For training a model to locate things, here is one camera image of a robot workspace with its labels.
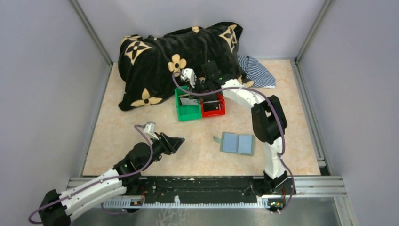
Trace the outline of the red plastic bin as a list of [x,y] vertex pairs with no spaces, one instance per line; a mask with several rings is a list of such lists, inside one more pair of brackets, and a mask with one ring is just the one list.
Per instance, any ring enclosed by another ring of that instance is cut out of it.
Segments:
[[226,113],[225,100],[221,93],[204,97],[200,103],[203,118],[221,116]]

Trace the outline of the green plastic bin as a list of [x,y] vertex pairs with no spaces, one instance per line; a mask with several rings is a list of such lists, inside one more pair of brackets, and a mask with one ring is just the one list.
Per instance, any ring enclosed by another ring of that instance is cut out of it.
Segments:
[[188,99],[188,94],[175,88],[175,101],[176,101],[176,111],[179,121],[191,121],[198,120],[202,118],[202,108],[200,103],[195,103],[194,105],[184,105],[184,99]]

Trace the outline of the sage green card holder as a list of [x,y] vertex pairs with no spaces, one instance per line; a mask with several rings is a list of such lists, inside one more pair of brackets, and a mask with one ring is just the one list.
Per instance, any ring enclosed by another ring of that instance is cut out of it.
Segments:
[[220,144],[221,152],[244,156],[254,155],[254,135],[223,132],[221,137],[213,136],[213,140]]

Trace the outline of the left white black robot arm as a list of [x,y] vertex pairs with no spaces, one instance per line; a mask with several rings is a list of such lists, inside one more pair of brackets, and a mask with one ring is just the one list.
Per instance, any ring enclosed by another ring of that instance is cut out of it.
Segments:
[[141,172],[162,155],[175,154],[185,139],[156,133],[156,138],[134,145],[128,154],[102,175],[75,188],[46,193],[38,214],[44,226],[69,226],[83,213],[104,201],[141,189]]

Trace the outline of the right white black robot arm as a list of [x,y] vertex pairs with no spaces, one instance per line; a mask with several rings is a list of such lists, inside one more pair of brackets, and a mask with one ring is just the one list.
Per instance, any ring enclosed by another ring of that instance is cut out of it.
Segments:
[[206,94],[221,92],[222,95],[251,112],[254,135],[264,145],[266,164],[264,169],[265,189],[271,194],[282,190],[287,180],[287,168],[282,156],[286,150],[285,129],[287,120],[277,96],[267,97],[261,92],[246,87],[237,76],[223,73],[215,61],[202,66],[199,76],[190,73],[191,90]]

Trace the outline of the blue striped cloth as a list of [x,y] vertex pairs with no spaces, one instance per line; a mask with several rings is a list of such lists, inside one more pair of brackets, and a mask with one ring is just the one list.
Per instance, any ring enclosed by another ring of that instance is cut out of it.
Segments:
[[241,68],[239,82],[247,87],[276,88],[276,79],[270,71],[251,56],[238,56]]

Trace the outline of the black floral blanket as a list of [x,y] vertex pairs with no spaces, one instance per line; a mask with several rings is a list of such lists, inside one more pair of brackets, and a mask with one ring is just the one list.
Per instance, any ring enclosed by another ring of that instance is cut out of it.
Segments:
[[162,37],[125,36],[118,59],[119,74],[125,82],[120,110],[164,102],[173,96],[177,85],[182,85],[179,79],[182,69],[191,68],[198,74],[209,61],[215,61],[222,73],[252,86],[238,61],[242,31],[237,23],[219,22],[206,28],[177,30]]

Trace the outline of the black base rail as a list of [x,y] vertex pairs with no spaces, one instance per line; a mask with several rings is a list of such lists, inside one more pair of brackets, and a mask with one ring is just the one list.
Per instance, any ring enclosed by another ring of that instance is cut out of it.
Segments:
[[128,185],[125,195],[136,195],[145,204],[255,204],[265,195],[287,201],[295,194],[292,179],[272,188],[263,176],[172,177],[147,176]]

